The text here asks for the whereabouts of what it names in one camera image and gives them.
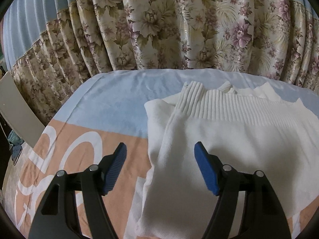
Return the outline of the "orange and blue bedsheet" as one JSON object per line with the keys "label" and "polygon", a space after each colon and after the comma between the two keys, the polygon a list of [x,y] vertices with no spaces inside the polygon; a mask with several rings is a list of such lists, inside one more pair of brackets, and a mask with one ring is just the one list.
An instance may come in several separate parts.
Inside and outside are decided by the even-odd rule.
{"label": "orange and blue bedsheet", "polygon": [[44,129],[37,144],[25,149],[4,184],[4,208],[14,227],[28,236],[41,198],[59,169],[85,170],[110,154],[120,142],[128,149],[114,190],[105,197],[109,216],[120,238],[135,238],[137,212],[150,169],[147,113],[144,104],[181,91],[198,81],[208,89],[229,82],[239,93],[274,101],[295,102],[318,114],[318,95],[282,81],[220,70],[142,70],[99,74],[86,81]]}

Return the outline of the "blue clothes pile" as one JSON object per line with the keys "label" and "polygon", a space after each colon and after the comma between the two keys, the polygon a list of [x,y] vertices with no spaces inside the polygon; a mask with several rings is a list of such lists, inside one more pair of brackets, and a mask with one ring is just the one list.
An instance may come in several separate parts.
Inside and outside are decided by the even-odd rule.
{"label": "blue clothes pile", "polygon": [[15,166],[23,151],[22,144],[24,143],[24,140],[21,139],[14,131],[11,131],[8,136],[8,143],[11,159],[13,165]]}

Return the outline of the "white cabinet board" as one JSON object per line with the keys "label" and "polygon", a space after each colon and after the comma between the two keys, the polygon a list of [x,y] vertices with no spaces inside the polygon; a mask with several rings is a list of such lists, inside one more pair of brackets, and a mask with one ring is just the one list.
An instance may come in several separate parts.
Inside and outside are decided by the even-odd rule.
{"label": "white cabinet board", "polygon": [[12,130],[34,148],[45,126],[25,102],[9,72],[0,81],[0,91],[1,115]]}

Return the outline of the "white knit sweater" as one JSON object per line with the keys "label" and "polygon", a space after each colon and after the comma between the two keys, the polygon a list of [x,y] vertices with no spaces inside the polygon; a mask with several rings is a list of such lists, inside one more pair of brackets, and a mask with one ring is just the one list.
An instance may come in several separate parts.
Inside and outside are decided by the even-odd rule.
{"label": "white knit sweater", "polygon": [[318,197],[318,117],[269,83],[208,90],[193,81],[144,107],[151,168],[137,180],[125,238],[203,236],[217,197],[195,160],[197,142],[237,171],[262,170],[286,217]]}

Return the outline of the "blue floral curtain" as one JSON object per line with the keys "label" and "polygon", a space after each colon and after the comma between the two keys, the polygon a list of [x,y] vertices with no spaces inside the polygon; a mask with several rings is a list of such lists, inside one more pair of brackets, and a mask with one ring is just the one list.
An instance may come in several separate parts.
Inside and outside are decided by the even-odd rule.
{"label": "blue floral curtain", "polygon": [[207,69],[318,91],[318,15],[308,0],[13,0],[7,69],[47,124],[99,73]]}

